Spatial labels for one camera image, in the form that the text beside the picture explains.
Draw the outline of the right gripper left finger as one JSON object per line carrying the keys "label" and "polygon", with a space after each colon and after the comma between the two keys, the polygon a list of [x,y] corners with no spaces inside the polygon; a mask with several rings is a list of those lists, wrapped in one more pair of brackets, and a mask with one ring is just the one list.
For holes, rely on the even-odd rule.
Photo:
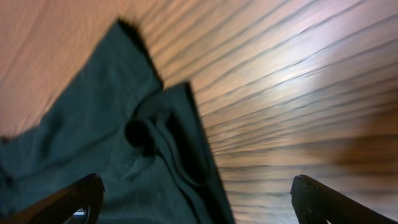
{"label": "right gripper left finger", "polygon": [[26,209],[1,220],[1,224],[46,224],[97,222],[103,204],[104,185],[89,174]]}

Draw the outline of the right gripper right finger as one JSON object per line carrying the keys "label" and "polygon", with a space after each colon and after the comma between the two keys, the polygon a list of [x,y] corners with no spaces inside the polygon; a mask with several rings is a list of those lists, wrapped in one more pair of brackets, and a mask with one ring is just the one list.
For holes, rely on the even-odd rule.
{"label": "right gripper right finger", "polygon": [[300,224],[397,224],[307,175],[294,177],[290,194]]}

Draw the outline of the black polo shirt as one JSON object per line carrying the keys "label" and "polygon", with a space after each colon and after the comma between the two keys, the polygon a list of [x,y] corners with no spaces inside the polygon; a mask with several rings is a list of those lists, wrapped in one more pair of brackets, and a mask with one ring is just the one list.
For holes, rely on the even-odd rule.
{"label": "black polo shirt", "polygon": [[1,217],[91,173],[100,223],[234,222],[191,86],[165,88],[120,20],[39,125],[1,142]]}

